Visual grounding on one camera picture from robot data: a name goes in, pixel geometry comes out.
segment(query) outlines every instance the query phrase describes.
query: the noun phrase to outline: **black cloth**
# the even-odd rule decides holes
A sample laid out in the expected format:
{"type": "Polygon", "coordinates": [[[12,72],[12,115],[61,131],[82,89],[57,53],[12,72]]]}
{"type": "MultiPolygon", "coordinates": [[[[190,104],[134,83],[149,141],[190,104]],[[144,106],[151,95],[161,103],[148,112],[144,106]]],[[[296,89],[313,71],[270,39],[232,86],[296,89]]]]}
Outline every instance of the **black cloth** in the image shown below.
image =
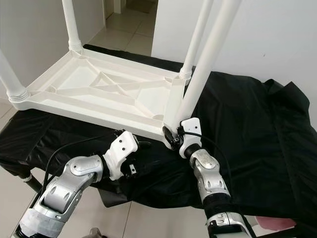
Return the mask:
{"type": "MultiPolygon", "coordinates": [[[[181,63],[111,51],[86,49],[179,71],[181,63]]],[[[194,117],[201,120],[203,135],[213,139],[227,156],[232,173],[232,195],[242,213],[293,218],[312,232],[317,221],[317,133],[310,125],[309,100],[293,84],[265,83],[247,77],[212,72],[200,96],[194,117]]],[[[60,146],[113,130],[38,110],[19,111],[0,134],[0,164],[13,175],[34,167],[45,169],[60,146]]],[[[72,157],[104,153],[114,136],[74,146],[59,153],[50,172],[72,157]]],[[[129,200],[156,207],[201,207],[197,181],[188,161],[163,143],[150,141],[133,162],[138,177],[122,178],[119,189],[129,200]]],[[[208,142],[219,160],[228,184],[224,159],[208,142]]],[[[104,179],[95,187],[113,191],[104,179]]]]}

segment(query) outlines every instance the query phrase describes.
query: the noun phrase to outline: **wire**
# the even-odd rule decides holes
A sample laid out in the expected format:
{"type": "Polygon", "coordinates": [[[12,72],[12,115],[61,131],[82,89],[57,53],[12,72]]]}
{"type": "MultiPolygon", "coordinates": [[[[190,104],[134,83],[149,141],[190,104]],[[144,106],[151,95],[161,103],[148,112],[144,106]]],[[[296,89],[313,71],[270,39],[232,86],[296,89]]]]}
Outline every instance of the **wire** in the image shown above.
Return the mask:
{"type": "Polygon", "coordinates": [[[227,167],[227,170],[228,170],[228,177],[229,177],[229,192],[231,192],[231,199],[233,200],[233,191],[232,191],[232,176],[231,176],[231,169],[230,169],[230,166],[229,166],[229,162],[228,162],[228,159],[227,157],[224,155],[223,151],[220,149],[220,147],[211,139],[209,139],[208,137],[204,136],[204,135],[200,135],[200,134],[197,134],[197,133],[191,133],[191,132],[185,132],[183,131],[182,132],[183,134],[186,134],[186,135],[194,135],[194,136],[198,136],[202,139],[205,139],[206,141],[208,141],[210,144],[212,144],[218,151],[219,153],[221,154],[221,156],[223,157],[223,159],[225,160],[226,162],[226,167],[227,167]]]}
{"type": "Polygon", "coordinates": [[[52,179],[58,174],[58,172],[60,171],[61,168],[63,167],[60,167],[49,179],[49,168],[51,166],[51,163],[53,161],[53,159],[55,158],[55,156],[63,149],[69,147],[69,146],[73,146],[73,145],[77,145],[77,144],[80,144],[80,143],[84,143],[84,142],[87,142],[87,141],[91,141],[91,140],[97,140],[97,139],[100,139],[100,138],[104,138],[104,137],[108,137],[110,135],[101,135],[101,136],[95,136],[95,137],[92,137],[92,138],[89,138],[89,139],[85,139],[85,140],[80,140],[80,141],[76,141],[76,142],[71,142],[71,143],[68,143],[66,145],[63,145],[62,147],[58,148],[57,150],[54,151],[54,153],[51,155],[51,157],[49,158],[49,161],[46,165],[46,169],[45,169],[45,176],[44,176],[44,181],[43,181],[43,187],[42,187],[42,190],[41,190],[41,196],[43,195],[47,185],[49,182],[52,181],[52,179]]]}

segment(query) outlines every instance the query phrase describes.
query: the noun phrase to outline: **white wall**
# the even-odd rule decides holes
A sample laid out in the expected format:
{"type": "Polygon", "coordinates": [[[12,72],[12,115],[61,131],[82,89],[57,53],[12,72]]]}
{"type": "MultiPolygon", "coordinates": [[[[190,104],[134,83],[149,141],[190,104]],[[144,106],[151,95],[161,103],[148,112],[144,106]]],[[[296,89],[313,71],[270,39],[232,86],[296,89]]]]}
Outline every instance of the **white wall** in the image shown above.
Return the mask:
{"type": "MultiPolygon", "coordinates": [[[[207,32],[220,1],[214,1],[207,32]]],[[[202,2],[158,1],[152,56],[184,61],[202,2]]],[[[316,0],[243,0],[213,70],[273,78],[284,85],[293,81],[309,98],[317,128],[316,9],[316,0]]]]}
{"type": "MultiPolygon", "coordinates": [[[[103,27],[102,0],[73,0],[83,44],[103,27]]],[[[0,47],[24,86],[68,51],[61,0],[0,0],[0,47]]],[[[6,97],[0,83],[0,97],[6,97]]]]}

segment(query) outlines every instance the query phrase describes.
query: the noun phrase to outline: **black fabric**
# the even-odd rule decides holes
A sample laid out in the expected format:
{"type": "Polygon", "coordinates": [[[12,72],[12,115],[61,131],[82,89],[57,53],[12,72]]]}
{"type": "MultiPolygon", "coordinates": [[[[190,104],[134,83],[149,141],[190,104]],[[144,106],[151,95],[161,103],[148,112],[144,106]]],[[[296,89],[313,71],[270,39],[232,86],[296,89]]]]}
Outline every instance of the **black fabric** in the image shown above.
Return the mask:
{"type": "MultiPolygon", "coordinates": [[[[86,49],[179,71],[182,64],[122,51],[85,45],[86,49]]],[[[317,221],[317,134],[310,125],[309,101],[293,84],[266,83],[246,76],[213,72],[193,116],[200,118],[203,135],[226,154],[232,172],[234,203],[245,215],[292,218],[297,229],[312,231],[317,221]]],[[[0,164],[18,175],[45,169],[54,150],[113,130],[37,110],[19,111],[0,134],[0,164]]],[[[72,157],[104,153],[113,137],[68,148],[58,154],[50,172],[72,157]]],[[[138,177],[120,180],[128,200],[156,207],[201,207],[197,181],[187,160],[150,141],[151,149],[134,155],[138,177]]],[[[228,184],[221,155],[203,140],[218,160],[228,184]]],[[[116,191],[104,179],[94,185],[116,191]]]]}

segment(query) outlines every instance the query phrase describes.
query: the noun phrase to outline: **pink object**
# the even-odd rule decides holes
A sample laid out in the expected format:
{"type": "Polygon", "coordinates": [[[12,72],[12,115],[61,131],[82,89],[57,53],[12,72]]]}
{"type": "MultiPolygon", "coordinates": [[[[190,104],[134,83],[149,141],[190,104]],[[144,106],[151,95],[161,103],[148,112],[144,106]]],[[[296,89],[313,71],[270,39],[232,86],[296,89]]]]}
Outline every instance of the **pink object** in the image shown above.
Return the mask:
{"type": "Polygon", "coordinates": [[[268,229],[272,231],[285,230],[296,225],[296,222],[294,222],[292,219],[289,219],[289,218],[256,216],[256,220],[263,229],[268,229]]]}

